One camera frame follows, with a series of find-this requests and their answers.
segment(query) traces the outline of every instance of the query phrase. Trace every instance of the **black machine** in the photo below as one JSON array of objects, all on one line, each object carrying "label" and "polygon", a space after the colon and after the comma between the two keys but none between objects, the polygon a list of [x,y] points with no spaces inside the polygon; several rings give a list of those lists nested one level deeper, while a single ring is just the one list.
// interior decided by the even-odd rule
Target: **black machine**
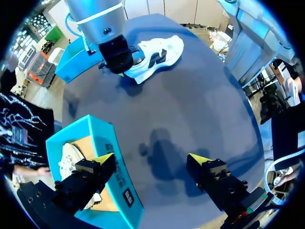
[{"label": "black machine", "polygon": [[206,192],[219,210],[228,215],[222,229],[257,229],[260,213],[281,207],[270,205],[274,196],[261,187],[249,193],[248,182],[231,175],[227,164],[220,159],[189,154],[186,169],[199,190]]},{"label": "black machine", "polygon": [[63,181],[55,181],[53,191],[42,181],[26,183],[17,195],[29,216],[39,228],[97,228],[74,217],[83,210],[94,193],[101,193],[116,170],[114,154],[92,161],[83,159],[76,170]]},{"label": "black machine", "polygon": [[[42,181],[36,185],[29,182],[17,191],[38,227],[96,228],[75,218],[74,214],[83,210],[94,193],[104,189],[105,183],[116,170],[115,157],[114,154],[108,154],[92,161],[83,159],[75,165],[76,170],[72,175],[62,182],[55,181],[56,191]],[[189,154],[186,167],[200,191],[206,191],[216,206],[228,215],[222,229],[256,229],[259,227],[257,218],[262,211],[279,208],[269,206],[274,196],[266,194],[262,188],[247,192],[247,182],[231,175],[227,164],[220,159],[210,160]]]}]

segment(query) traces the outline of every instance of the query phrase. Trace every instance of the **graphic print shirt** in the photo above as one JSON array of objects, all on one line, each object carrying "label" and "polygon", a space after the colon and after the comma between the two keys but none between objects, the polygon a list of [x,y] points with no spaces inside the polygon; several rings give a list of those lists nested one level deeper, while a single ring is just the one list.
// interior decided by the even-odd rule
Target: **graphic print shirt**
[{"label": "graphic print shirt", "polygon": [[45,142],[54,134],[52,110],[0,93],[0,133],[1,173],[11,177],[14,165],[49,166]]}]

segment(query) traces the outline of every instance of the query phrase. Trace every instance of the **white sneaker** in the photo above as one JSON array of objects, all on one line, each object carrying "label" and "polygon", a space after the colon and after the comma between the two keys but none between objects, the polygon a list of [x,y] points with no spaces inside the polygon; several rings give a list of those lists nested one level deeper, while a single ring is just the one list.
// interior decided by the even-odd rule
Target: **white sneaker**
[{"label": "white sneaker", "polygon": [[137,84],[147,80],[157,69],[171,66],[180,58],[184,43],[181,38],[174,35],[171,38],[155,38],[138,44],[145,55],[145,59],[124,72],[134,78]]},{"label": "white sneaker", "polygon": [[[81,154],[81,152],[76,146],[69,143],[64,144],[62,147],[61,161],[58,163],[58,165],[60,166],[61,180],[64,180],[65,178],[70,176],[72,174],[72,171],[75,170],[75,164],[83,158],[84,156]],[[97,201],[102,200],[99,199],[97,195],[100,197],[99,194],[95,193],[94,196],[88,202],[88,204],[84,207],[84,209],[91,208],[94,205],[96,199]]]}]

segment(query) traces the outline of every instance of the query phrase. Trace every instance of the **blue table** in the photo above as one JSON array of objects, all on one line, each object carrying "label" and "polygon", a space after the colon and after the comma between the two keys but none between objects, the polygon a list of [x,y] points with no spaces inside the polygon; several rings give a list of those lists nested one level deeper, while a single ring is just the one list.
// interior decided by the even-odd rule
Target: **blue table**
[{"label": "blue table", "polygon": [[178,35],[181,59],[141,85],[92,67],[65,85],[63,125],[88,114],[114,125],[145,208],[141,228],[200,227],[221,212],[188,175],[187,154],[222,159],[252,191],[264,173],[254,114],[235,78],[191,32],[159,14],[126,27],[130,46]]}]

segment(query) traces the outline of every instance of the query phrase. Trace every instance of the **white cable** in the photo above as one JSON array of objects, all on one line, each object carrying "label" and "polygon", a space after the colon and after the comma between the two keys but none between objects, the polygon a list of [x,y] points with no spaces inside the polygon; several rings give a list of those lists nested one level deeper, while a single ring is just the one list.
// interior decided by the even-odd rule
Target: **white cable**
[{"label": "white cable", "polygon": [[195,35],[200,35],[200,34],[208,34],[208,33],[193,33]]},{"label": "white cable", "polygon": [[[280,159],[275,160],[275,161],[268,167],[268,169],[266,170],[265,175],[264,175],[264,186],[265,186],[265,190],[266,190],[267,193],[268,193],[268,192],[272,193],[271,189],[270,189],[269,186],[268,186],[268,181],[267,181],[268,173],[271,171],[272,167],[273,167],[274,165],[276,165],[276,164],[282,162],[282,161],[285,161],[285,160],[287,160],[287,159],[293,158],[293,157],[295,157],[295,156],[299,156],[299,155],[301,155],[301,154],[304,153],[304,152],[305,152],[305,149],[303,149],[303,150],[301,150],[301,151],[299,151],[299,152],[296,152],[296,153],[294,153],[294,154],[291,154],[291,155],[288,155],[288,156],[284,156],[284,157],[282,157],[282,158],[280,158]],[[275,204],[277,204],[277,205],[282,205],[282,204],[284,204],[284,201],[281,200],[281,199],[279,199],[279,198],[276,197],[276,196],[273,198],[273,202],[274,202]]]},{"label": "white cable", "polygon": [[283,47],[283,45],[281,45],[279,47],[279,49],[277,50],[277,52],[273,55],[273,57],[271,58],[271,60],[264,66],[261,68],[261,70],[248,82],[246,83],[244,86],[242,86],[242,89],[244,89],[245,87],[247,87],[250,83],[252,83],[253,80],[255,80],[257,78],[257,76],[262,73],[263,70],[265,70],[266,67],[268,67],[271,62],[276,58],[276,56],[278,55],[278,53],[280,52],[281,48]]},{"label": "white cable", "polygon": [[96,19],[96,18],[98,18],[98,17],[100,17],[100,16],[103,16],[103,15],[105,15],[105,14],[107,14],[107,13],[110,13],[111,11],[114,11],[114,10],[116,10],[116,9],[122,7],[122,6],[123,6],[123,3],[120,2],[119,4],[117,4],[117,5],[115,5],[115,6],[112,6],[112,7],[108,8],[108,9],[106,9],[106,10],[103,10],[103,11],[101,11],[101,12],[99,12],[99,13],[96,13],[96,14],[94,14],[94,15],[88,17],[88,18],[85,18],[85,19],[83,19],[83,20],[80,20],[80,21],[76,22],[76,24],[78,24],[78,25],[84,24],[84,23],[89,22],[89,21],[91,21],[91,20],[93,20],[93,19]]},{"label": "white cable", "polygon": [[206,30],[205,28],[187,28],[186,26],[185,26],[185,28],[187,29],[187,30],[205,30],[205,31],[208,31],[208,30]]},{"label": "white cable", "polygon": [[84,43],[84,47],[85,47],[85,50],[88,52],[90,51],[89,47],[88,47],[88,44],[86,42],[86,37],[85,37],[85,34],[83,32],[81,32],[81,36],[82,36],[82,41]]}]

